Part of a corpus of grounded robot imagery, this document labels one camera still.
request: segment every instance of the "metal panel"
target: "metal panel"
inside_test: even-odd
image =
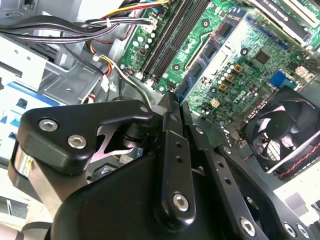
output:
[[[99,73],[79,63],[65,70],[47,62],[39,93],[66,105],[81,104],[99,79]]]
[[[38,90],[47,60],[22,44],[0,36],[0,74],[2,84],[17,81]]]

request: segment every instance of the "ram slot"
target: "ram slot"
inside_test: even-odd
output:
[[[173,14],[173,18],[168,21],[168,26],[165,27],[166,31],[163,33],[161,39],[158,41],[156,48],[150,54],[150,57],[147,61],[144,62],[142,66],[142,73],[147,75],[149,71],[153,68],[155,62],[158,60],[159,55],[163,52],[164,48],[168,45],[168,41],[172,37],[172,34],[177,29],[177,26],[180,25],[181,20],[186,14],[186,11],[193,4],[193,0],[181,0],[177,11]]]
[[[206,10],[209,3],[210,0],[198,0],[196,4],[193,6],[193,8],[190,10],[189,14],[186,16],[186,21],[183,24],[183,28],[181,28],[175,35],[175,39],[172,41],[172,44],[166,50],[166,53],[163,55],[162,59],[159,61],[160,65],[154,68],[154,79],[159,79],[166,72],[168,66],[173,61],[178,50],[181,48],[182,44],[185,42],[188,35],[197,24],[199,18]]]

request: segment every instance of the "black mounting arm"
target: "black mounting arm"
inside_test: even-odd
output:
[[[90,162],[134,147],[142,157],[85,183]],[[173,93],[152,110],[131,100],[28,111],[9,175],[55,216],[50,240],[314,239],[235,149],[212,147]]]

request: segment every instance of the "capacitor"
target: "capacitor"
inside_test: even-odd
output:
[[[143,41],[144,41],[144,38],[142,36],[138,36],[138,42],[143,43]]]

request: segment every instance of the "metal bracket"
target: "metal bracket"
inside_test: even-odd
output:
[[[98,150],[99,127],[112,129],[111,138],[119,127],[146,124],[152,117],[152,111],[138,100],[33,109],[22,116],[17,141],[32,158],[75,175],[87,168]]]
[[[314,239],[309,228],[246,166],[235,149],[220,145],[217,151],[226,159],[241,193],[258,206],[259,220],[269,239]]]
[[[160,106],[163,115],[159,141],[158,178],[155,215],[169,231],[181,232],[196,218],[195,193],[192,178],[190,149],[183,137],[183,123],[174,94],[166,94]]]

